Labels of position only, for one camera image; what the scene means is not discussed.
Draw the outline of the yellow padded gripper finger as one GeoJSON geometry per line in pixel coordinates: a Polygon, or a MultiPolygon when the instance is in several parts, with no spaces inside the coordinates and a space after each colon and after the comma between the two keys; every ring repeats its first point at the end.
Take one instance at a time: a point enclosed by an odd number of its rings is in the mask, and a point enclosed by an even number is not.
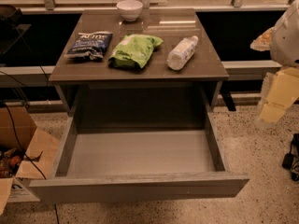
{"type": "Polygon", "coordinates": [[[299,98],[299,70],[287,67],[263,79],[261,100],[257,105],[257,127],[274,126],[299,98]]]}
{"type": "Polygon", "coordinates": [[[273,27],[267,29],[250,44],[250,48],[257,51],[270,50],[273,27]]]}

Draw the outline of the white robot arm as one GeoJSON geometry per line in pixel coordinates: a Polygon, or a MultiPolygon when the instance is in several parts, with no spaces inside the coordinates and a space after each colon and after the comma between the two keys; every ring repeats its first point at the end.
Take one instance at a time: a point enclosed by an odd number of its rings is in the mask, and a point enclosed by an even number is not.
{"type": "Polygon", "coordinates": [[[263,79],[261,100],[257,105],[256,125],[275,125],[299,98],[299,0],[295,0],[276,24],[250,44],[258,51],[270,51],[271,59],[280,64],[275,74],[263,79]]]}

